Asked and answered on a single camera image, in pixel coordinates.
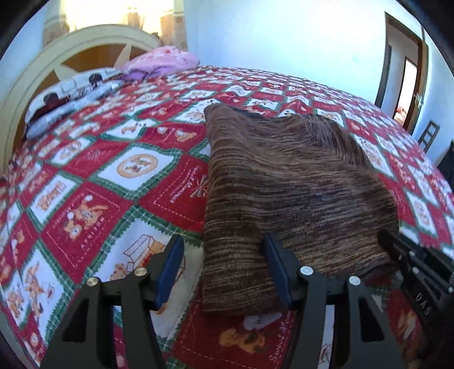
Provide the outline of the brown knitted sweater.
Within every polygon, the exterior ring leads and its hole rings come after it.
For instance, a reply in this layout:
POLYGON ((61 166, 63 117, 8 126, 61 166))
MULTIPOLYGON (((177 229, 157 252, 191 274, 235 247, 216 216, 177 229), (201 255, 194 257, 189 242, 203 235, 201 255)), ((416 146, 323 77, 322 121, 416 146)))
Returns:
POLYGON ((354 138, 320 115, 280 118, 212 104, 202 305, 257 314, 280 307, 259 246, 273 233, 325 275, 385 270, 377 234, 399 229, 394 197, 354 138))

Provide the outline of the wooden chair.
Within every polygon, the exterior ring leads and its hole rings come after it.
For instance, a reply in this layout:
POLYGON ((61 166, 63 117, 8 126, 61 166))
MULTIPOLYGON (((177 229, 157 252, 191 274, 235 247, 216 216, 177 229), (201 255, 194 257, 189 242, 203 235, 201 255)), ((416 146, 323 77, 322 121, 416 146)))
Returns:
POLYGON ((425 153, 429 151, 439 131, 440 126, 434 121, 430 121, 428 125, 426 125, 426 128, 418 139, 419 146, 425 153))

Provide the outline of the red patchwork bedspread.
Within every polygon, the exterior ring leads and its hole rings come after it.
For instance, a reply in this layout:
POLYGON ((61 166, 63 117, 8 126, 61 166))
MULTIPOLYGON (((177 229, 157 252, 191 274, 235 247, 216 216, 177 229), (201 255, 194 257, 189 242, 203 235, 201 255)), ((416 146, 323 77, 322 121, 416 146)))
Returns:
POLYGON ((124 86, 24 144, 1 185, 1 306, 40 364, 84 282, 123 278, 181 234, 169 302, 152 315, 169 368, 278 368, 292 313, 212 318, 197 289, 210 146, 204 109, 316 113, 350 131, 410 239, 453 253, 453 190, 414 138, 368 101, 304 78, 199 67, 124 86))

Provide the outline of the open wooden door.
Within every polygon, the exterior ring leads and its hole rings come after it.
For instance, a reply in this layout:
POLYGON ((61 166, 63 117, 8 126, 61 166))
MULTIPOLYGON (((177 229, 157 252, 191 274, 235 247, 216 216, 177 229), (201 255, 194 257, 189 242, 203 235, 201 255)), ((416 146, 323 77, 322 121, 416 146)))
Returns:
POLYGON ((424 32, 416 34, 385 14, 385 53, 375 105, 409 134, 415 130, 429 67, 424 32))

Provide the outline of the white patterned pillow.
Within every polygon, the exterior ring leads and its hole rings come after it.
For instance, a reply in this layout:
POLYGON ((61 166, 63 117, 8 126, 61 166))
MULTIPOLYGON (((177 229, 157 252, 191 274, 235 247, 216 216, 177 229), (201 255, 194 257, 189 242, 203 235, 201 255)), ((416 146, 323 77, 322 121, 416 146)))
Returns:
POLYGON ((57 120, 75 110, 74 101, 121 75, 119 69, 97 68, 77 73, 44 89, 28 105, 23 139, 31 140, 42 135, 57 120))

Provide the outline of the pink pillow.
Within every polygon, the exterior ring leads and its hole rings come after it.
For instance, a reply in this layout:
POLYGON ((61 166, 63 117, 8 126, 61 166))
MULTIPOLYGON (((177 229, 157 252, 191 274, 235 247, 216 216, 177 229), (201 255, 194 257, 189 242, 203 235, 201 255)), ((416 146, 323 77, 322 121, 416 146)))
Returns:
POLYGON ((126 80, 139 81, 187 71, 198 67, 200 60, 175 46, 152 49, 119 68, 126 80))

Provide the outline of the cream wooden headboard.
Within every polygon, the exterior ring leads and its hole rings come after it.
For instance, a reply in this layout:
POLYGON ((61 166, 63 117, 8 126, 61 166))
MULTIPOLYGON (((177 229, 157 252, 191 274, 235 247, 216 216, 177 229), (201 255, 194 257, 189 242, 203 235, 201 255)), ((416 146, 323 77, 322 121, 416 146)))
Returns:
POLYGON ((94 25, 68 33, 47 45, 27 66, 1 103, 1 173, 20 142, 25 113, 44 89, 96 68, 119 68, 146 51, 162 46, 161 39, 128 25, 94 25))

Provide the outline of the beige curtain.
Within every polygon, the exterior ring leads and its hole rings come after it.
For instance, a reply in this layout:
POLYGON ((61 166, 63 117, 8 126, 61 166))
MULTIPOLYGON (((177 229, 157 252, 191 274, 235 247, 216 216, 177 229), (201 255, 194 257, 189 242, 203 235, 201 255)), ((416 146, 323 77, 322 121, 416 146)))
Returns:
POLYGON ((82 28, 105 24, 137 28, 157 36, 163 45, 188 49, 183 0, 49 1, 43 44, 82 28))

